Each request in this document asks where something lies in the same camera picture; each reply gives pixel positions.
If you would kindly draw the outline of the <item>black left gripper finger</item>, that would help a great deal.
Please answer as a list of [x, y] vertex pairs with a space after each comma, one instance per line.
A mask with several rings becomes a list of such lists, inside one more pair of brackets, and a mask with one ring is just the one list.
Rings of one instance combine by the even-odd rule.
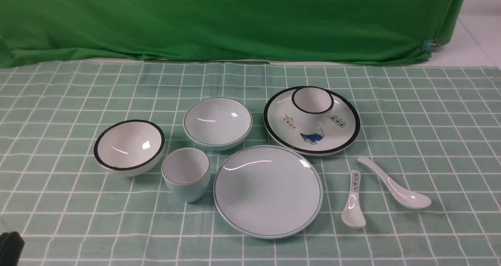
[[19, 232], [4, 232], [0, 235], [0, 265], [17, 266], [25, 241]]

